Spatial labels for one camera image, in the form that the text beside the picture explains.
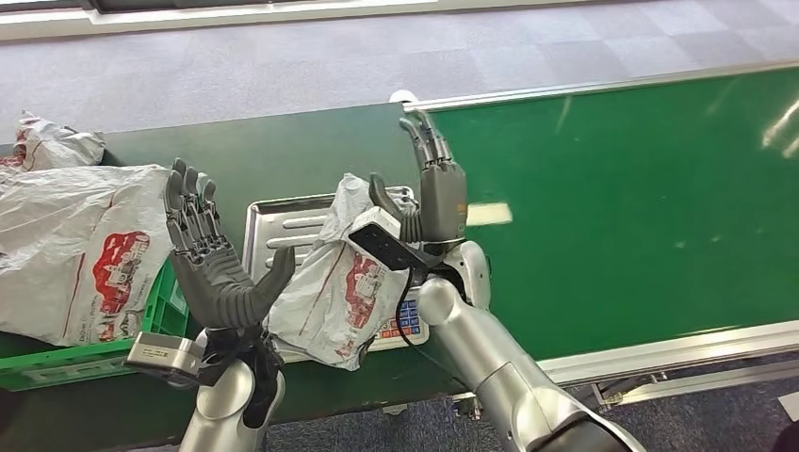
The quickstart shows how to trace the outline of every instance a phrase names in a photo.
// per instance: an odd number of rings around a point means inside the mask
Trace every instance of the green belt surface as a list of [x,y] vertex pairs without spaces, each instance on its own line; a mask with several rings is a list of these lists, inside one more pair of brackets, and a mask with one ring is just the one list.
[[799,318],[799,70],[440,111],[536,359]]
[[[790,69],[434,113],[469,201],[513,213],[467,232],[491,259],[492,311],[537,359],[799,318],[797,103]],[[216,180],[240,251],[251,202],[333,192],[345,171],[414,184],[401,114],[375,105],[109,134],[104,163],[184,157]],[[458,390],[408,349],[369,354],[352,373],[285,373],[281,421]],[[179,438],[194,405],[142,375],[15,396],[0,450]]]

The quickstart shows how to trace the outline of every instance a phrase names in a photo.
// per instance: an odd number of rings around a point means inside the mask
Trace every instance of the black cable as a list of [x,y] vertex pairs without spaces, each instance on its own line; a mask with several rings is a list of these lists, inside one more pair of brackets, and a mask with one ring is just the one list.
[[397,303],[397,310],[394,312],[394,321],[397,323],[397,330],[399,330],[399,336],[402,337],[402,340],[405,341],[405,344],[407,344],[408,347],[415,350],[416,353],[422,355],[425,359],[427,359],[427,361],[435,364],[436,367],[438,367],[439,369],[444,371],[444,373],[452,377],[452,379],[455,380],[455,382],[464,387],[465,391],[467,392],[471,391],[471,389],[469,389],[468,385],[466,385],[466,383],[464,383],[462,379],[458,378],[458,376],[456,376],[454,372],[451,372],[449,369],[447,369],[446,366],[439,363],[438,360],[436,360],[434,357],[430,356],[424,350],[422,350],[419,346],[411,342],[411,340],[408,339],[408,336],[405,335],[405,331],[402,330],[402,327],[400,326],[400,311],[402,309],[402,303],[405,301],[405,297],[408,296],[408,292],[411,290],[411,284],[413,283],[413,281],[414,281],[414,269],[411,267],[408,270],[408,281],[405,282],[405,287],[402,288],[402,295],[399,296],[399,302]]

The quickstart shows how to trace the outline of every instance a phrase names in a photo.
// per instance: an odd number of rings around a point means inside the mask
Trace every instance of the white plastic bag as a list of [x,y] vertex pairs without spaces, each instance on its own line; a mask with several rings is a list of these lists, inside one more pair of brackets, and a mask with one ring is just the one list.
[[105,147],[99,132],[76,132],[24,111],[11,155],[0,157],[0,167],[36,171],[93,166],[103,159]]
[[363,345],[394,316],[408,278],[408,270],[391,271],[348,242],[355,217],[374,205],[368,189],[344,175],[314,250],[265,320],[284,349],[348,370],[359,367]]
[[58,346],[136,334],[171,249],[168,174],[78,167],[0,181],[0,330]]

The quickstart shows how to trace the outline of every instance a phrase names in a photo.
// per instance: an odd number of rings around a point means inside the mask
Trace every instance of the stainless steel tray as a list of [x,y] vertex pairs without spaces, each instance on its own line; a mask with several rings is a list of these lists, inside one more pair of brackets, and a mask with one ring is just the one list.
[[[386,191],[392,197],[414,199],[414,191],[408,186],[392,186]],[[334,193],[329,193],[250,204],[241,263],[253,281],[271,268],[274,253],[280,247],[295,247],[297,266],[304,262],[333,198]]]

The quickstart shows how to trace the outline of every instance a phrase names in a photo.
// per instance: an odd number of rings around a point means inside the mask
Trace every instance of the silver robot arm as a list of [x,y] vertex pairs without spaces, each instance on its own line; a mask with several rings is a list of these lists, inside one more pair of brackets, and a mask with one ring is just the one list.
[[477,396],[505,450],[643,451],[626,431],[553,383],[488,312],[488,265],[480,247],[465,242],[453,254],[458,268],[466,268],[459,273],[471,304],[450,281],[433,276],[421,286],[419,314]]
[[400,231],[375,221],[350,239],[392,270],[427,274],[418,298],[421,318],[477,395],[505,450],[643,451],[626,431],[553,383],[488,311],[489,266],[481,247],[465,241],[464,172],[427,114],[414,112],[400,125],[410,133],[419,163],[419,211],[400,214],[373,175],[370,195],[379,212],[370,214],[392,217]]
[[201,195],[197,176],[176,159],[164,206],[172,268],[204,330],[196,341],[141,332],[125,365],[177,388],[199,386],[181,452],[253,452],[285,392],[283,361],[261,321],[294,274],[294,250],[278,250],[253,282],[222,230],[213,182]]

